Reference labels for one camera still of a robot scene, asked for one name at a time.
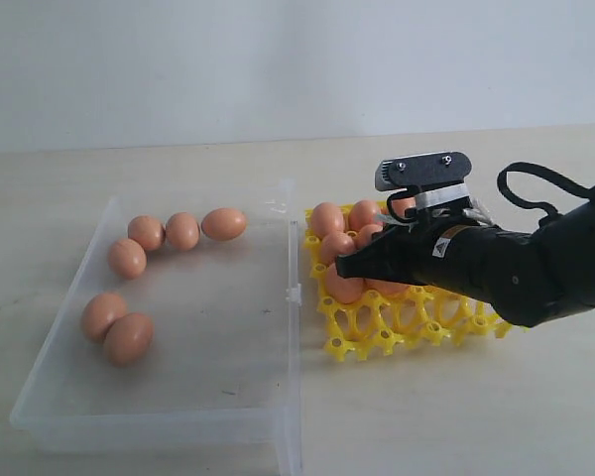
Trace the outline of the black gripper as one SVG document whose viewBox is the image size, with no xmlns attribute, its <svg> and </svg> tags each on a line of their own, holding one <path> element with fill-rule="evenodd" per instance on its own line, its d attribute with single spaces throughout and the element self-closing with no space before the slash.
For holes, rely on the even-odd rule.
<svg viewBox="0 0 595 476">
<path fill-rule="evenodd" d="M 498 226 L 447 221 L 409 232 L 390 225 L 368 245 L 335 259 L 342 278 L 363 278 L 411 286 L 432 286 L 470 298 L 488 298 L 492 273 L 531 235 Z"/>
</svg>

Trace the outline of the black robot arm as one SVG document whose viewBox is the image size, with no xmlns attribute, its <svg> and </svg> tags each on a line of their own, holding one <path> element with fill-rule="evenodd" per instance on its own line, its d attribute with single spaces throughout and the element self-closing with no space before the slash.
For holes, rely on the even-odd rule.
<svg viewBox="0 0 595 476">
<path fill-rule="evenodd" d="M 440 216 L 412 228 L 389 225 L 335 265 L 342 278 L 433 286 L 474 298 L 523 327 L 592 310 L 595 185 L 584 204 L 543 218 L 533 233 Z"/>
</svg>

